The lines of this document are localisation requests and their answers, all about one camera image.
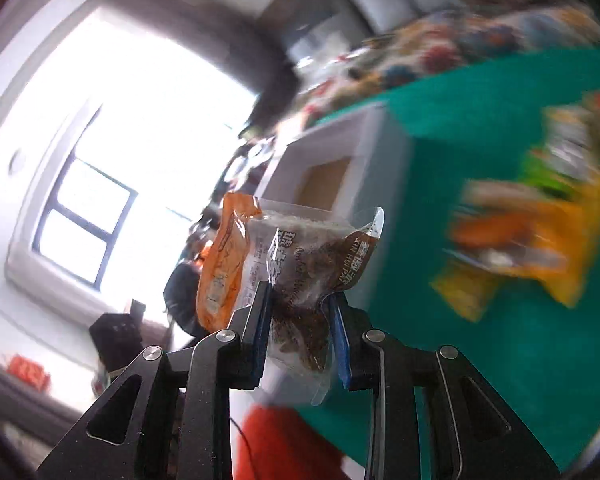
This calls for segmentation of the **beige cracker packet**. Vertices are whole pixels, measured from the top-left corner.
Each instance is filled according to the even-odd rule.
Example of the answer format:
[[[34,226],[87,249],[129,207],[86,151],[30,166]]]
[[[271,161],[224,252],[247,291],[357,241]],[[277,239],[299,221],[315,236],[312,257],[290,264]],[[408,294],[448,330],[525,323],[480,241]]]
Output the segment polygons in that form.
[[[469,180],[462,191],[460,201],[476,207],[508,207],[518,202],[539,200],[542,194],[523,183],[500,180]]]

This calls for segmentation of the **green velvet cloth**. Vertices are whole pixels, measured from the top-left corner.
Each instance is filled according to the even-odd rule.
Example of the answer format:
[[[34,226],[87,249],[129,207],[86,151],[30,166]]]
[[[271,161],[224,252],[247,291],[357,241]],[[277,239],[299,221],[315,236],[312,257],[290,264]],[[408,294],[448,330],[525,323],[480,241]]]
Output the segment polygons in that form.
[[[559,467],[600,426],[600,252],[578,304],[539,284],[504,284],[475,323],[432,289],[446,227],[468,179],[512,180],[543,140],[543,112],[600,90],[600,49],[545,50],[453,70],[378,96],[411,142],[373,324],[409,346],[452,344],[533,431]]]

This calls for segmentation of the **floral bedsheet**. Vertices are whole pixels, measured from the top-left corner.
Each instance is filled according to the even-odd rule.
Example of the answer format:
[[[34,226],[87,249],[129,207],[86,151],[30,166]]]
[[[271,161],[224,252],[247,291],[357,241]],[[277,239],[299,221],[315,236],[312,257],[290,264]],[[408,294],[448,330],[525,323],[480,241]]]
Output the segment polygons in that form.
[[[537,6],[495,18],[440,11],[326,66],[300,98],[300,127],[379,93],[465,66],[554,48],[600,47],[600,22],[582,4]]]

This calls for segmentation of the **clear brown nut snack bag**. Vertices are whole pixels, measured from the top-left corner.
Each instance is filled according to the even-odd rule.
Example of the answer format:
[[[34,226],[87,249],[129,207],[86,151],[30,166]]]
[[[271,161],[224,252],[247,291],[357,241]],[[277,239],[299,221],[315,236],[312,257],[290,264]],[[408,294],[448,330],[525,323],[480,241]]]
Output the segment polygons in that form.
[[[276,404],[318,405],[332,385],[324,300],[356,285],[385,225],[381,206],[351,219],[330,211],[228,193],[202,266],[196,315],[209,332],[272,287],[264,390]]]

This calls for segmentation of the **silver foil snack bag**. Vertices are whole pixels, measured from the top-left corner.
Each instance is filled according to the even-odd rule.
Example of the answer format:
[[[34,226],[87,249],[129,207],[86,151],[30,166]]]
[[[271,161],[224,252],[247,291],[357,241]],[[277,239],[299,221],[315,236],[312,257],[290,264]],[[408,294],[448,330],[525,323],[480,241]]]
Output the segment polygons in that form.
[[[574,188],[600,175],[600,155],[591,133],[592,114],[581,105],[544,110],[543,165],[550,183]]]

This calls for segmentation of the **green snack packet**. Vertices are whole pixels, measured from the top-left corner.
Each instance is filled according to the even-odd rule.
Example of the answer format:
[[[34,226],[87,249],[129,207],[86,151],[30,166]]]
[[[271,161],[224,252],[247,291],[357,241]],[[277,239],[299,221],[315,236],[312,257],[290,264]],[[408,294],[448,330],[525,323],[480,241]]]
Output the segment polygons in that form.
[[[524,155],[520,180],[556,200],[572,202],[577,194],[576,181],[550,168],[544,153],[537,148],[532,148]]]

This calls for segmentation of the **orange snack bag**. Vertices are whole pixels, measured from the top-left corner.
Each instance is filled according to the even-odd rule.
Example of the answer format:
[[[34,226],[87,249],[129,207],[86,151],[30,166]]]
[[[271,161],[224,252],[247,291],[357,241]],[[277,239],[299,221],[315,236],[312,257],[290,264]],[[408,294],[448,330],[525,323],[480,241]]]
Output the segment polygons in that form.
[[[504,207],[457,208],[445,252],[512,278],[563,274],[581,255],[584,213],[566,200],[522,200]]]

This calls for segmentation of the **yellow snack bag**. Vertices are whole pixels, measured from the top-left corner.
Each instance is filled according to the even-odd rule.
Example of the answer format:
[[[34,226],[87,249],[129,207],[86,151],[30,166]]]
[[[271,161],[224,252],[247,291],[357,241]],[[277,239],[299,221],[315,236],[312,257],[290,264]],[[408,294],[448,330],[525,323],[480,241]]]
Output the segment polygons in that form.
[[[432,288],[462,318],[477,322],[505,281],[536,281],[558,304],[573,308],[585,288],[586,274],[600,249],[600,175],[593,183],[577,185],[573,203],[584,213],[583,248],[568,270],[542,280],[512,278],[483,271],[449,255],[446,266],[431,283]]]

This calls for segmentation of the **white storage box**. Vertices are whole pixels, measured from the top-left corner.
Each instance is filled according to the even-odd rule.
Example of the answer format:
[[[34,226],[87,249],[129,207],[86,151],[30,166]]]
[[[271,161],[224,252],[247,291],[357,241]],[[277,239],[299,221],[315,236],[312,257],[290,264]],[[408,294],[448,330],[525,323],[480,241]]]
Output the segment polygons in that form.
[[[411,140],[384,103],[364,105],[276,148],[256,195],[351,219],[396,212]]]

